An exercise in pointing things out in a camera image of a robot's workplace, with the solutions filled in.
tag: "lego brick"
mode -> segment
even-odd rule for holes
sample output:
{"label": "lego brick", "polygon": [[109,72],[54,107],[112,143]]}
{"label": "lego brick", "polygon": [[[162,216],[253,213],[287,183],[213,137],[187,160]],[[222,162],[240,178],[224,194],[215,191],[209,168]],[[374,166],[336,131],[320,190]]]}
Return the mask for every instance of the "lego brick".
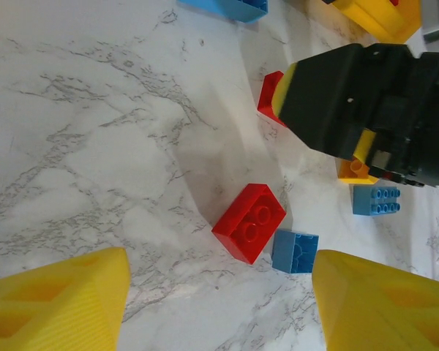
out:
{"label": "lego brick", "polygon": [[439,282],[320,250],[312,286],[328,351],[439,351]]}
{"label": "lego brick", "polygon": [[285,210],[265,184],[248,184],[211,230],[237,260],[253,264]]}
{"label": "lego brick", "polygon": [[277,230],[271,266],[285,273],[312,273],[319,237]]}
{"label": "lego brick", "polygon": [[116,351],[129,286],[120,247],[0,279],[0,351]]}
{"label": "lego brick", "polygon": [[231,20],[255,22],[269,11],[268,0],[179,0]]}
{"label": "lego brick", "polygon": [[400,190],[395,186],[358,186],[353,188],[353,214],[380,216],[400,211],[397,198]]}
{"label": "lego brick", "polygon": [[260,99],[258,100],[257,110],[265,116],[273,119],[275,122],[285,126],[285,124],[275,116],[273,113],[273,107],[271,106],[271,100],[273,98],[275,89],[283,75],[283,72],[276,71],[265,76],[263,79]]}
{"label": "lego brick", "polygon": [[346,184],[375,184],[378,179],[369,175],[369,167],[353,158],[353,161],[342,159],[338,172],[338,179]]}

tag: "yellow lego brick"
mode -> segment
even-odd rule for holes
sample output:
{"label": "yellow lego brick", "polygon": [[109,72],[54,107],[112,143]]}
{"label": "yellow lego brick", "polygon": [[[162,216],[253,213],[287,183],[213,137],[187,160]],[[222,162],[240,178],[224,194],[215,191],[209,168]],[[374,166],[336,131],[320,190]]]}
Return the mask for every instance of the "yellow lego brick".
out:
{"label": "yellow lego brick", "polygon": [[439,282],[321,250],[312,284],[328,351],[439,351]]}
{"label": "yellow lego brick", "polygon": [[372,143],[374,142],[374,138],[376,133],[372,130],[365,129],[363,130],[361,137],[359,138],[358,145],[356,145],[356,149],[353,153],[353,156],[357,158],[362,163],[366,162],[367,155],[371,150]]}
{"label": "yellow lego brick", "polygon": [[369,175],[369,167],[354,158],[353,161],[342,159],[338,179],[346,184],[375,184],[378,179]]}
{"label": "yellow lego brick", "polygon": [[336,0],[332,4],[380,42],[404,44],[420,27],[419,0]]}
{"label": "yellow lego brick", "polygon": [[104,249],[0,279],[0,351],[113,351],[130,285]]}

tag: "toy brick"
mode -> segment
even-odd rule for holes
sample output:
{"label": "toy brick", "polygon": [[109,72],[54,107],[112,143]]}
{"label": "toy brick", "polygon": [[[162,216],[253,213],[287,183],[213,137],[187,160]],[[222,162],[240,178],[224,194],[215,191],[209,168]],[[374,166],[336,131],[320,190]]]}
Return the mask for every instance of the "toy brick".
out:
{"label": "toy brick", "polygon": [[354,186],[353,214],[380,216],[400,211],[397,198],[401,193],[395,186]]}
{"label": "toy brick", "polygon": [[268,0],[179,0],[232,20],[255,22],[269,12]]}
{"label": "toy brick", "polygon": [[278,85],[279,80],[283,77],[283,72],[276,71],[265,76],[263,79],[262,92],[258,100],[257,110],[263,115],[273,119],[275,122],[285,126],[281,120],[273,113],[271,99]]}
{"label": "toy brick", "polygon": [[353,158],[353,161],[342,159],[338,172],[338,179],[346,184],[368,184],[377,183],[378,179],[369,175],[369,167]]}
{"label": "toy brick", "polygon": [[277,230],[271,266],[285,273],[312,273],[319,237]]}
{"label": "toy brick", "polygon": [[211,230],[237,260],[253,264],[285,210],[265,184],[248,184]]}

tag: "lego stud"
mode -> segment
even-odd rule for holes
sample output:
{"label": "lego stud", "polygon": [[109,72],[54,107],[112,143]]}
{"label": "lego stud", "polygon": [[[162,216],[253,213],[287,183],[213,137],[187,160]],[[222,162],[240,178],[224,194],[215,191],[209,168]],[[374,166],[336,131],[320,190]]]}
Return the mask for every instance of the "lego stud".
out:
{"label": "lego stud", "polygon": [[380,199],[382,197],[382,191],[379,189],[372,190],[371,196],[375,199]]}
{"label": "lego stud", "polygon": [[268,224],[271,220],[270,208],[266,206],[255,206],[252,210],[252,215],[260,225]]}
{"label": "lego stud", "polygon": [[390,212],[400,211],[400,208],[401,208],[401,206],[399,203],[389,203]]}
{"label": "lego stud", "polygon": [[255,223],[245,222],[239,228],[241,236],[248,243],[254,242],[258,238],[258,228]]}
{"label": "lego stud", "polygon": [[371,211],[374,214],[379,214],[380,212],[382,212],[382,206],[381,205],[372,205],[371,206]]}
{"label": "lego stud", "polygon": [[358,176],[362,176],[365,173],[363,162],[359,161],[358,159],[354,159],[351,162],[350,170]]}

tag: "blue object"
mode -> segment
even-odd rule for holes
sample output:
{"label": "blue object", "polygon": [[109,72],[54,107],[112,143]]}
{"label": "blue object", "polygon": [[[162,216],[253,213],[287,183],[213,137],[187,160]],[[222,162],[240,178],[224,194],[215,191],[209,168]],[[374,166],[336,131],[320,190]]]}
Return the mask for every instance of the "blue object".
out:
{"label": "blue object", "polygon": [[319,237],[278,229],[273,241],[271,266],[285,273],[312,273]]}
{"label": "blue object", "polygon": [[357,186],[353,188],[353,214],[380,216],[400,211],[397,198],[401,192],[395,186]]}
{"label": "blue object", "polygon": [[269,12],[268,0],[179,0],[185,4],[251,23]]}

